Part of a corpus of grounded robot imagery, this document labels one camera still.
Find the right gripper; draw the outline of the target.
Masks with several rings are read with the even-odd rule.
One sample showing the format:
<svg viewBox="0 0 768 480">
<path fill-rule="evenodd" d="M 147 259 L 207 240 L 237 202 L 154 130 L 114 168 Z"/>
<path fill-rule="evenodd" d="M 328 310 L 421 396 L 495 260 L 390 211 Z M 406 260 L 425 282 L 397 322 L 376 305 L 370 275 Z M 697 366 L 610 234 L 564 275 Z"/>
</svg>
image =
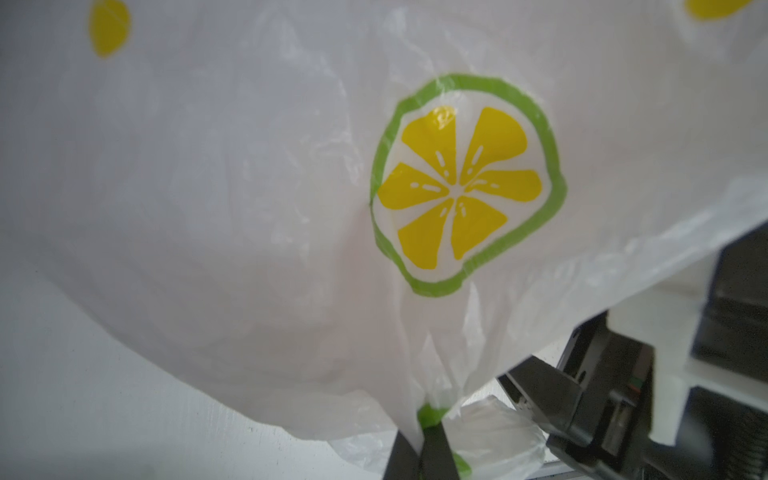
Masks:
<svg viewBox="0 0 768 480">
<path fill-rule="evenodd" d="M 556 365 L 503 374 L 592 479 L 767 475 L 767 229 L 578 326 Z"/>
</svg>

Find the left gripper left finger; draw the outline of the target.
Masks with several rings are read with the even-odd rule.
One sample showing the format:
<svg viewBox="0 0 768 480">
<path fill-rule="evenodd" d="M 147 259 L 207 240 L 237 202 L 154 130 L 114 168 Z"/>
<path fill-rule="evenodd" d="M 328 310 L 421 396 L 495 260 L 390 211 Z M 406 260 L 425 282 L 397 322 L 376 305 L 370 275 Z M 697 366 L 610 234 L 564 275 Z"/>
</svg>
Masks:
<svg viewBox="0 0 768 480">
<path fill-rule="evenodd" d="M 382 479 L 418 480 L 419 474 L 419 454 L 405 436 L 401 432 L 398 432 Z"/>
</svg>

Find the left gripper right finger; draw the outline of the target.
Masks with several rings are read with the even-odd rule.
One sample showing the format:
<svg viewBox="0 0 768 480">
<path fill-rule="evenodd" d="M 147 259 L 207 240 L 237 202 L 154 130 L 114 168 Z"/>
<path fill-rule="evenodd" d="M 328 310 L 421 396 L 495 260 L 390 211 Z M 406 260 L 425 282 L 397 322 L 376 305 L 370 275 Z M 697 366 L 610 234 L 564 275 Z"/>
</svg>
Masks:
<svg viewBox="0 0 768 480">
<path fill-rule="evenodd" d="M 459 480 L 459 472 L 441 423 L 426 428 L 420 456 L 423 480 Z"/>
</svg>

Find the white plastic bag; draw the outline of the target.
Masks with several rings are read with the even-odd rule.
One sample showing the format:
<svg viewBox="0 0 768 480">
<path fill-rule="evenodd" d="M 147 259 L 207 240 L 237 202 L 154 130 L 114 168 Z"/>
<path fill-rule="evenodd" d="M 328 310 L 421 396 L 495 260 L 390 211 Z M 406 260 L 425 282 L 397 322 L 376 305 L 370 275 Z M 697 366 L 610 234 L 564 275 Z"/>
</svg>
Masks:
<svg viewBox="0 0 768 480">
<path fill-rule="evenodd" d="M 5 1 L 1 230 L 118 341 L 355 459 L 767 218 L 763 1 Z"/>
</svg>

